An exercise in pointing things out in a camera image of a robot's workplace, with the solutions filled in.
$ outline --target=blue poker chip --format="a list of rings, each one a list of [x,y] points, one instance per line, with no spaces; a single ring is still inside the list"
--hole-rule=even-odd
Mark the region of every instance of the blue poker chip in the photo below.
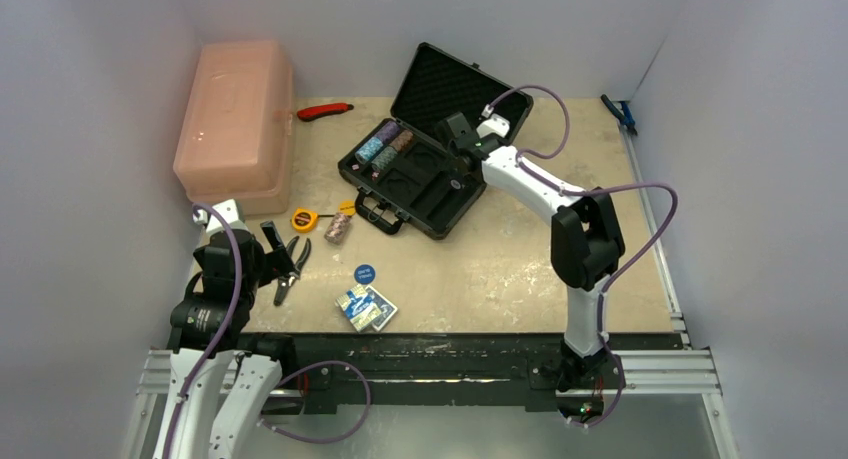
[[[356,160],[359,161],[360,164],[365,164],[371,159],[374,159],[374,156],[376,156],[382,148],[383,141],[381,141],[379,137],[372,137],[371,139],[368,139],[368,142],[363,144],[362,147],[353,154],[353,156],[356,157]]]
[[[353,278],[356,279],[356,282],[366,285],[374,282],[374,279],[377,277],[377,271],[374,270],[373,267],[368,264],[363,264],[356,268],[353,271]]]

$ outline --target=blue round sticker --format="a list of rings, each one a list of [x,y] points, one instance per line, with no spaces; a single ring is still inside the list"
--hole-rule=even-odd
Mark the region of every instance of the blue round sticker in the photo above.
[[[353,277],[356,279],[356,282],[362,285],[371,284],[374,282],[374,278],[377,277],[377,271],[368,264],[363,264],[356,268],[353,272]]]

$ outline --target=gray floor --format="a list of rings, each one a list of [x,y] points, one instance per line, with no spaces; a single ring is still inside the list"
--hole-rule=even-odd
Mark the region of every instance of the gray floor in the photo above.
[[[285,427],[327,437],[350,427],[362,411],[342,406],[334,416],[302,416]],[[380,406],[362,429],[332,445],[296,442],[257,429],[249,459],[717,458],[700,396],[628,396],[604,424],[585,433],[566,429],[556,413],[517,407]]]

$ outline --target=blue pliers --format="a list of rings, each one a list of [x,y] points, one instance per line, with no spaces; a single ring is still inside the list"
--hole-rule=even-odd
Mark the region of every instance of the blue pliers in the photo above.
[[[618,123],[627,128],[627,132],[631,136],[639,135],[639,133],[636,132],[636,121],[633,120],[633,115],[630,114],[630,108],[627,107],[626,102],[619,102],[619,104],[621,104],[620,111],[615,106],[615,103],[612,102],[606,94],[601,95],[601,102],[603,102],[604,105],[607,106],[607,109],[609,109],[610,113],[612,113],[612,115],[615,116],[616,119],[618,119]]]

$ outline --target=pink plastic storage box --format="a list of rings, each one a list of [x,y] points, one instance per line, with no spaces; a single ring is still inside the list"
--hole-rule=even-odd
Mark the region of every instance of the pink plastic storage box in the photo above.
[[[174,172],[192,201],[236,199],[245,214],[288,207],[292,67],[274,41],[203,47]]]

